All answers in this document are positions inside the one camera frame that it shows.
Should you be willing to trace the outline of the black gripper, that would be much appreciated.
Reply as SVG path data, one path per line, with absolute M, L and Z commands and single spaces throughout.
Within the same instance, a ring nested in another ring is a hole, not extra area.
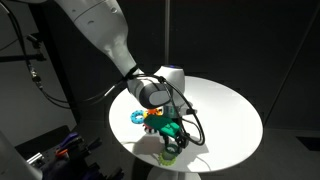
M 173 138 L 180 148 L 185 149 L 189 145 L 189 140 L 184 136 L 181 130 L 177 132 L 173 131 L 160 131 L 159 134 L 162 136 L 165 144 L 165 149 L 169 147 L 169 138 Z

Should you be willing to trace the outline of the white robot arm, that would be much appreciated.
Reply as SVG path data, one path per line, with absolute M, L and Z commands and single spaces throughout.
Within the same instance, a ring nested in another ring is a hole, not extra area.
M 128 46 L 128 26 L 117 0 L 53 0 L 67 14 L 77 29 L 117 67 L 127 83 L 129 93 L 147 109 L 163 107 L 163 115 L 178 126 L 164 131 L 164 121 L 151 127 L 179 148 L 193 140 L 182 124 L 182 109 L 192 110 L 184 96 L 185 74 L 179 66 L 163 65 L 155 73 L 144 73 L 132 57 Z

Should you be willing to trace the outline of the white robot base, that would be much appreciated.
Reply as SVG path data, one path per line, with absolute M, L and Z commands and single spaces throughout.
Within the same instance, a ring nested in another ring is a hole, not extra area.
M 42 180 L 43 174 L 17 152 L 0 131 L 0 180 Z

